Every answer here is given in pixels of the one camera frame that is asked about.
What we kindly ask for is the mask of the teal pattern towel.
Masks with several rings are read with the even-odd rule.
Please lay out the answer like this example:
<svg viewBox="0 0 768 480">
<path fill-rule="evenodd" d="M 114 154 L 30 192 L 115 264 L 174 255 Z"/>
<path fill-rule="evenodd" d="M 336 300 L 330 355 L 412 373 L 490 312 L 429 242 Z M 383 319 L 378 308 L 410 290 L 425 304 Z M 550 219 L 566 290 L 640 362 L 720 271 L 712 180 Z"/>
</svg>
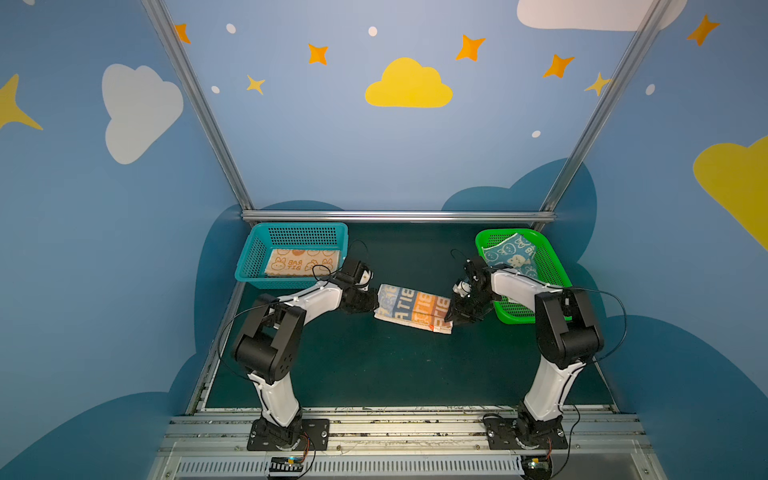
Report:
<svg viewBox="0 0 768 480">
<path fill-rule="evenodd" d="M 482 257 L 489 266 L 510 267 L 527 277 L 537 279 L 535 255 L 536 246 L 519 233 L 482 250 Z"/>
</svg>

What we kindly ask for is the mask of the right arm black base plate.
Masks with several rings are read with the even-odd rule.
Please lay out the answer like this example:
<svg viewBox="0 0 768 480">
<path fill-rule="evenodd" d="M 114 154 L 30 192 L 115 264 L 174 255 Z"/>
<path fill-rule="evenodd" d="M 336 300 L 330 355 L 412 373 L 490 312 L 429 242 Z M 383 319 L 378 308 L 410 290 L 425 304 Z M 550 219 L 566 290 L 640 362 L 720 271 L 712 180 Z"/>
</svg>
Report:
<svg viewBox="0 0 768 480">
<path fill-rule="evenodd" d="M 568 440 L 562 417 L 549 421 L 506 418 L 498 414 L 482 417 L 491 450 L 566 450 Z"/>
</svg>

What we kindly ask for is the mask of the green plastic basket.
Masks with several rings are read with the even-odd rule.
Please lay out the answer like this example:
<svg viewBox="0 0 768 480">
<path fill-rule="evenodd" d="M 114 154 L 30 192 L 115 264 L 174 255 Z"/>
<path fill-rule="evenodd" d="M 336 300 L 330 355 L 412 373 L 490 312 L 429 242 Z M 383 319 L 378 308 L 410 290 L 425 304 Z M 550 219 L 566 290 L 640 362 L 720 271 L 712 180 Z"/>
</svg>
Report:
<svg viewBox="0 0 768 480">
<path fill-rule="evenodd" d="M 511 237 L 514 237 L 515 246 L 525 246 L 520 255 L 530 257 L 530 261 L 523 266 L 523 272 L 526 275 L 535 273 L 536 277 L 545 283 L 564 287 L 572 286 L 552 245 L 540 232 L 527 228 L 486 229 L 475 236 L 475 246 L 478 253 L 483 255 L 486 249 L 494 249 Z M 495 302 L 494 310 L 497 318 L 508 325 L 534 322 L 534 313 L 530 309 L 510 302 L 507 298 Z"/>
</svg>

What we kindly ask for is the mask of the orange bunny pattern towel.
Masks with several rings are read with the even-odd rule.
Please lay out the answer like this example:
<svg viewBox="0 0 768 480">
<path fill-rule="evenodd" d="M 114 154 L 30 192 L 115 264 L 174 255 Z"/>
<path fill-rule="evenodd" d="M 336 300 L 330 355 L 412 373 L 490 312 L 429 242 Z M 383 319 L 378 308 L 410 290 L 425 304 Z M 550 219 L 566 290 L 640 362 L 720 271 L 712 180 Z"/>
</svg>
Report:
<svg viewBox="0 0 768 480">
<path fill-rule="evenodd" d="M 339 250 L 274 249 L 267 261 L 267 277 L 306 277 L 313 272 L 325 273 L 337 269 L 341 258 Z"/>
</svg>

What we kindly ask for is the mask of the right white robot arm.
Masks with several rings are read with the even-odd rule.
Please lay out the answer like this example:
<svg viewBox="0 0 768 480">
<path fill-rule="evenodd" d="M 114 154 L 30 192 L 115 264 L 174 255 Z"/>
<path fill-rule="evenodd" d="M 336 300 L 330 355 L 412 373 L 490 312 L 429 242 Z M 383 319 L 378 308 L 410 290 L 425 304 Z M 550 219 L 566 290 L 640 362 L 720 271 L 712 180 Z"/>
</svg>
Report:
<svg viewBox="0 0 768 480">
<path fill-rule="evenodd" d="M 479 321 L 493 302 L 504 298 L 534 313 L 541 358 L 515 424 L 517 438 L 533 445 L 562 428 L 562 406 L 576 377 L 604 347 L 589 295 L 514 268 L 490 266 L 479 256 L 467 260 L 464 270 L 466 277 L 453 286 L 447 322 Z"/>
</svg>

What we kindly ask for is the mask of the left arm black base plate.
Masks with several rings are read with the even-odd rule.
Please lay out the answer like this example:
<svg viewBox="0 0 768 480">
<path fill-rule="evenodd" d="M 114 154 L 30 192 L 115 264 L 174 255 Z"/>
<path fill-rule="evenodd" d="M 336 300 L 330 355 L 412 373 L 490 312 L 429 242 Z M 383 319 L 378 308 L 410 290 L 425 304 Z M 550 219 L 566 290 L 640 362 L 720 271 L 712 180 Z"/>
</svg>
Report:
<svg viewBox="0 0 768 480">
<path fill-rule="evenodd" d="M 248 451 L 325 451 L 328 447 L 328 419 L 297 418 L 287 427 L 275 425 L 265 418 L 255 420 L 248 435 Z"/>
</svg>

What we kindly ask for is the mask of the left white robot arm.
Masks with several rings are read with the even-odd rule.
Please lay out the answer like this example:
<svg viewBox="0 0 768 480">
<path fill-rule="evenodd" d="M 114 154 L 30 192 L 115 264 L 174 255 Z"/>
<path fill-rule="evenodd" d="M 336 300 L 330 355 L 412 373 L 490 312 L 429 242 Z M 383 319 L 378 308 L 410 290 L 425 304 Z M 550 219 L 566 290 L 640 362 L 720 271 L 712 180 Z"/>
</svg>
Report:
<svg viewBox="0 0 768 480">
<path fill-rule="evenodd" d="M 342 267 L 290 295 L 262 295 L 238 332 L 232 347 L 235 362 L 253 384 L 261 403 L 261 417 L 281 430 L 299 421 L 301 407 L 294 395 L 290 372 L 298 358 L 305 326 L 320 316 L 341 310 L 370 313 L 378 306 L 370 286 L 368 265 L 347 259 Z"/>
</svg>

